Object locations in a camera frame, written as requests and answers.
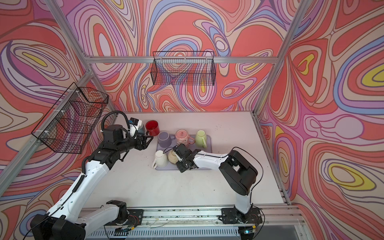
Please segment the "beige speckled mug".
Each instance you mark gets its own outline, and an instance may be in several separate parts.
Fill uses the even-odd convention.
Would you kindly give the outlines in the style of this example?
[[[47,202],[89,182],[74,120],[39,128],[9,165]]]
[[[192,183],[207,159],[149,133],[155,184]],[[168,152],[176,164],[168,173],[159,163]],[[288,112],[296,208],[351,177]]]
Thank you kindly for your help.
[[[170,163],[174,165],[179,161],[179,158],[177,154],[174,152],[174,150],[171,150],[168,152],[168,160]]]

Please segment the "red mug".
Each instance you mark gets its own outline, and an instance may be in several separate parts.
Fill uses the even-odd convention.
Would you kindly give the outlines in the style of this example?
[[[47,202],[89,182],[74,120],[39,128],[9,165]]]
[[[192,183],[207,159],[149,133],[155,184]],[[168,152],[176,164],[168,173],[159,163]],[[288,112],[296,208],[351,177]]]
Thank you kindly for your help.
[[[160,134],[159,123],[155,120],[150,120],[145,124],[147,136],[158,136]]]

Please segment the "light green mug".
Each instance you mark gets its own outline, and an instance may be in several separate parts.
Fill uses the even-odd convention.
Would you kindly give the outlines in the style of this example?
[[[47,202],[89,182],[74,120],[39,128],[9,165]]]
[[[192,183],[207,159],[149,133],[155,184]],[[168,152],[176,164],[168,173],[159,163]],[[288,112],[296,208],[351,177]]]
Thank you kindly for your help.
[[[197,147],[200,148],[207,148],[208,142],[207,142],[207,134],[204,130],[198,130],[195,136],[195,144]]]

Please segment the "blue flowered mug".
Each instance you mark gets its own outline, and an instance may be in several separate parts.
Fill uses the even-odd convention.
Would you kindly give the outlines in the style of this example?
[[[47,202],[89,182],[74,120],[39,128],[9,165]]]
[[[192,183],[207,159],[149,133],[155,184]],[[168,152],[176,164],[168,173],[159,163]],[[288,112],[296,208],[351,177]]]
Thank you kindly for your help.
[[[139,136],[143,136],[145,135],[146,131],[145,131],[145,127],[142,126],[140,128],[137,128],[136,130],[136,137],[139,137]]]

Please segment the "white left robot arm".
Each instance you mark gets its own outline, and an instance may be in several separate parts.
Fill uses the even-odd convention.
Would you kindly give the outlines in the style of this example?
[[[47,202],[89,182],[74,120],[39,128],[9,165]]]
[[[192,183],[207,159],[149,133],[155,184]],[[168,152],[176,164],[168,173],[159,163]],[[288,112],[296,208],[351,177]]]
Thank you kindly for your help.
[[[127,204],[111,200],[96,211],[80,217],[92,192],[117,161],[123,161],[132,150],[145,150],[153,137],[145,134],[141,120],[121,114],[126,127],[102,124],[103,141],[82,161],[82,171],[66,193],[45,214],[37,214],[31,221],[31,232],[36,240],[84,240],[108,223],[126,225],[130,214]]]

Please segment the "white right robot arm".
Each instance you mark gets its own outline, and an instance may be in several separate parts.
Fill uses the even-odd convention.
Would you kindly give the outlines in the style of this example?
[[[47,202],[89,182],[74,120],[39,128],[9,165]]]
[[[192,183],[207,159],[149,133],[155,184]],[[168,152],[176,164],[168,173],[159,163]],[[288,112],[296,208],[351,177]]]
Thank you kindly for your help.
[[[235,206],[222,208],[220,221],[224,224],[262,223],[260,212],[251,203],[252,187],[256,186],[259,173],[241,153],[234,149],[228,154],[206,153],[200,149],[192,151],[184,144],[173,147],[173,152],[177,156],[176,166],[181,173],[193,169],[219,170],[235,192]]]

